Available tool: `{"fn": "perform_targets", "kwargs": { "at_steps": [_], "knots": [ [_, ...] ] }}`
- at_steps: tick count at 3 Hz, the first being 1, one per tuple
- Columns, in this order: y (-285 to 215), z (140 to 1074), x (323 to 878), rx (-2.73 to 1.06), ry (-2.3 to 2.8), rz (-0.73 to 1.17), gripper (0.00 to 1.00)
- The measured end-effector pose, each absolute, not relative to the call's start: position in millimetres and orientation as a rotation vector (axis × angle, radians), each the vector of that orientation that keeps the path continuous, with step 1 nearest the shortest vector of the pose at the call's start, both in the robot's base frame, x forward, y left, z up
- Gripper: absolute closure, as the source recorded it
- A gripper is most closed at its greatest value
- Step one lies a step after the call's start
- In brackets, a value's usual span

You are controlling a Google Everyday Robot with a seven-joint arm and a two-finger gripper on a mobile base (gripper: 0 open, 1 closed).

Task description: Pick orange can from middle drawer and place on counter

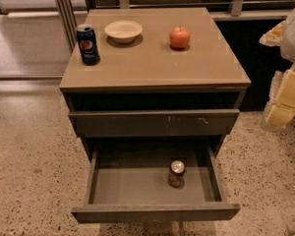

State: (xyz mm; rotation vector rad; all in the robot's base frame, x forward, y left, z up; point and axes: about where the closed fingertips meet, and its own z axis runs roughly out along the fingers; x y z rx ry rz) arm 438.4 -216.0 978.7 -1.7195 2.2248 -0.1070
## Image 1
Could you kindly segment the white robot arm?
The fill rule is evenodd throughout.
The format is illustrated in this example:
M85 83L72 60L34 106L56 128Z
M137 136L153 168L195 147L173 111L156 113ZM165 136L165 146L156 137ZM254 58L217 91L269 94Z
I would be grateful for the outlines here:
M283 59L292 62L284 73L276 71L270 85L269 101L265 105L262 127L276 132L295 117L295 8L288 17L263 34L259 43L280 48Z

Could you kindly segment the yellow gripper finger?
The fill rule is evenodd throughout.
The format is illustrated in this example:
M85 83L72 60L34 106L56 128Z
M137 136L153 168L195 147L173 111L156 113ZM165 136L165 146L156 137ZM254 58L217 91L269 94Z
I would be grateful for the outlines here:
M267 31L259 40L259 43L265 46L274 47L281 44L282 29L284 21L277 24L274 28Z
M284 73L276 71L269 90L265 121L286 126L295 117L295 64Z

